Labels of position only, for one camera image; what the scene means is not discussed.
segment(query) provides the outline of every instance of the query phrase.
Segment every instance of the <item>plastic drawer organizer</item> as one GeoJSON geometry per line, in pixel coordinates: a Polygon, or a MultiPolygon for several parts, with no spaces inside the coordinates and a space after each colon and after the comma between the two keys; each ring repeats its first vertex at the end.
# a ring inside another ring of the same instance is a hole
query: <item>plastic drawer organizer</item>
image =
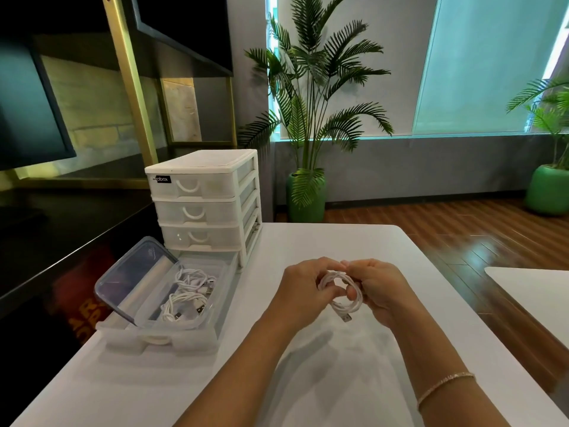
{"type": "Polygon", "coordinates": [[[146,174],[168,249],[238,251],[246,265],[262,226],[256,150],[199,150],[146,174]]]}
{"type": "Polygon", "coordinates": [[[238,283],[237,252],[183,253],[176,258],[151,237],[143,238],[97,281],[97,296],[114,312],[97,323],[107,345],[142,352],[149,344],[171,344],[176,352],[211,353],[238,283]],[[200,269],[215,279],[207,301],[175,304],[180,320],[164,320],[164,304],[179,290],[176,273],[200,269]]]}

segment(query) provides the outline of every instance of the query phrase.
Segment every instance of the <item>gold bracelet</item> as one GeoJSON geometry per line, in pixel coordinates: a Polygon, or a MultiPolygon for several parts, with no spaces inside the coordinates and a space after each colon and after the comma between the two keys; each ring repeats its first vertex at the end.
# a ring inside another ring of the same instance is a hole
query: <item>gold bracelet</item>
{"type": "Polygon", "coordinates": [[[476,376],[470,372],[455,373],[454,375],[449,375],[449,376],[445,377],[444,379],[438,381],[436,384],[434,384],[432,387],[430,387],[428,390],[426,390],[422,396],[420,396],[420,398],[417,400],[417,410],[421,409],[421,405],[423,404],[425,399],[428,396],[430,396],[431,394],[433,394],[437,389],[439,389],[440,387],[442,387],[446,383],[452,382],[455,379],[459,379],[461,377],[471,377],[474,380],[476,380],[476,376]]]}

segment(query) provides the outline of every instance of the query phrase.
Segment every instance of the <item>baseboard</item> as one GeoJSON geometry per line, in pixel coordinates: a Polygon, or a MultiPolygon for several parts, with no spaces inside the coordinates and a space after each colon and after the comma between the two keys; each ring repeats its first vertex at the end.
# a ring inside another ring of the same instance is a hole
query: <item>baseboard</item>
{"type": "MultiPolygon", "coordinates": [[[[476,199],[510,199],[523,197],[525,190],[507,190],[502,192],[459,193],[457,195],[434,195],[434,196],[408,196],[408,197],[383,197],[380,199],[360,199],[356,201],[326,202],[326,209],[377,207],[380,205],[420,204],[425,202],[449,202],[476,199]]],[[[277,213],[286,213],[286,205],[277,205],[277,213]]]]}

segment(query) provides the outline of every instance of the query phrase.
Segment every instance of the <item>forearm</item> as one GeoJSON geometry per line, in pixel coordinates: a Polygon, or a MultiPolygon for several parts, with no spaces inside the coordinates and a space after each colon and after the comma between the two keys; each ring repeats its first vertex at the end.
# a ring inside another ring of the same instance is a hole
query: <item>forearm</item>
{"type": "MultiPolygon", "coordinates": [[[[395,309],[392,330],[417,398],[443,378],[467,371],[445,333],[419,302],[395,309]]],[[[472,378],[441,386],[423,402],[421,415],[427,427],[508,426],[472,378]]]]}
{"type": "Polygon", "coordinates": [[[264,314],[175,427],[254,424],[282,353],[294,333],[264,314]]]}

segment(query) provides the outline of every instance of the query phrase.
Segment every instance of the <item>wooden floor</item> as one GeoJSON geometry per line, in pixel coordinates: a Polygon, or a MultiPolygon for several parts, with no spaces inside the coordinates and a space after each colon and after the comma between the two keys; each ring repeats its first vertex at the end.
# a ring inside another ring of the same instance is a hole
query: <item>wooden floor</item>
{"type": "Polygon", "coordinates": [[[569,371],[565,346],[484,272],[569,270],[569,217],[533,215],[504,199],[330,209],[324,222],[401,227],[547,393],[569,371]]]}

